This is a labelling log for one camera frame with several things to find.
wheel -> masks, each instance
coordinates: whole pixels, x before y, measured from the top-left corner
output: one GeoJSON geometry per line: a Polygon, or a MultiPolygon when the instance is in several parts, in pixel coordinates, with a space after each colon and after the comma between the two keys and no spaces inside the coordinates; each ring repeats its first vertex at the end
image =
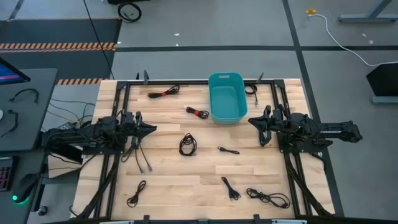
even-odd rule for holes
{"type": "Polygon", "coordinates": [[[132,2],[124,2],[118,7],[118,14],[124,22],[137,22],[142,15],[141,9],[132,2]]]}
{"type": "Polygon", "coordinates": [[[39,216],[43,216],[43,215],[47,214],[47,211],[48,211],[47,206],[40,206],[39,209],[36,211],[36,213],[39,216]]]}

wooden table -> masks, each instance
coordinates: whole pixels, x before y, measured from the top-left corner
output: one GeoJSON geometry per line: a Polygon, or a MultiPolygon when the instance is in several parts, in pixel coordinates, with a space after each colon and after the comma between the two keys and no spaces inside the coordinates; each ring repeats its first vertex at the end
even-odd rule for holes
{"type": "MultiPolygon", "coordinates": [[[[111,115],[116,84],[117,81],[101,82],[93,121],[111,115]]],[[[291,112],[308,113],[300,80],[286,79],[285,84],[291,112]]],[[[144,122],[157,126],[157,131],[142,141],[153,172],[148,171],[140,151],[138,160],[144,174],[139,172],[134,153],[126,163],[119,164],[112,220],[142,220],[144,215],[150,215],[151,220],[252,219],[253,214],[260,214],[261,218],[293,218],[292,206],[276,208],[246,195],[250,187],[265,194],[282,192],[290,198],[284,158],[276,136],[261,147],[258,130],[248,123],[248,118],[262,115],[266,105],[274,107],[270,85],[257,87],[259,106],[254,106],[254,95],[246,95],[247,115],[237,125],[220,126],[211,118],[203,120],[185,112],[187,106],[209,111],[207,85],[182,85],[179,94],[156,99],[148,98],[147,94],[165,91],[169,86],[132,86],[128,110],[134,114],[141,111],[144,122]],[[186,133],[197,140],[196,156],[183,157],[178,153],[178,144],[186,133]],[[219,152],[218,146],[241,154],[219,152]],[[222,176],[242,195],[238,201],[229,199],[222,176]],[[135,194],[142,180],[147,181],[147,186],[139,196],[137,207],[129,208],[126,200],[135,194]]],[[[301,158],[308,188],[333,213],[322,162],[305,153],[301,158]]],[[[81,171],[73,211],[80,213],[96,192],[102,163],[103,156],[96,156],[81,171]]],[[[297,186],[296,189],[303,213],[302,194],[297,186]]],[[[106,192],[101,215],[105,214],[107,199],[106,192]]]]}

black box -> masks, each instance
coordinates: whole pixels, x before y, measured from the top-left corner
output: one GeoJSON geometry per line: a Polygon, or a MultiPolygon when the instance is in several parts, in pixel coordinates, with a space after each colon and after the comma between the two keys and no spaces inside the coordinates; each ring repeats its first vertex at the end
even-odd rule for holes
{"type": "Polygon", "coordinates": [[[366,78],[376,96],[398,96],[398,63],[380,65],[366,78]]]}

white cable on floor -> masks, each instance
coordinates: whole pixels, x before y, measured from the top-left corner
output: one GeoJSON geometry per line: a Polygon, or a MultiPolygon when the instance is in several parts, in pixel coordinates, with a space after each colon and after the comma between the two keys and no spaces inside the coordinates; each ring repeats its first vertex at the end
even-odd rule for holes
{"type": "Polygon", "coordinates": [[[323,15],[321,15],[321,14],[314,14],[314,15],[308,15],[308,16],[309,16],[309,17],[319,16],[319,17],[324,18],[325,21],[326,21],[326,31],[328,32],[329,36],[336,42],[336,44],[339,45],[339,47],[341,47],[342,49],[347,50],[347,51],[349,51],[349,52],[355,54],[355,55],[356,55],[357,57],[359,57],[359,59],[361,59],[367,66],[374,67],[374,66],[379,66],[379,65],[386,65],[386,64],[392,64],[392,63],[398,63],[398,61],[396,61],[396,62],[383,62],[383,63],[378,63],[378,64],[375,64],[375,65],[371,65],[371,64],[367,63],[367,62],[365,61],[365,59],[363,59],[361,56],[359,56],[356,52],[354,52],[354,51],[352,51],[352,50],[350,50],[350,49],[347,49],[347,48],[341,46],[341,44],[339,44],[339,42],[337,42],[337,40],[334,38],[334,36],[333,36],[333,35],[330,33],[330,31],[329,31],[329,28],[328,28],[328,19],[327,19],[325,16],[323,16],[323,15]]]}

monitor screen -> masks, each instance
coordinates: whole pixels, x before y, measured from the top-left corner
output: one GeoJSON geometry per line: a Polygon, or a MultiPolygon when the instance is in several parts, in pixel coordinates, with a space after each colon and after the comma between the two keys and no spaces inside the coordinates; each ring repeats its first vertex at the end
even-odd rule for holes
{"type": "Polygon", "coordinates": [[[28,82],[30,78],[0,58],[0,85],[28,82]]]}

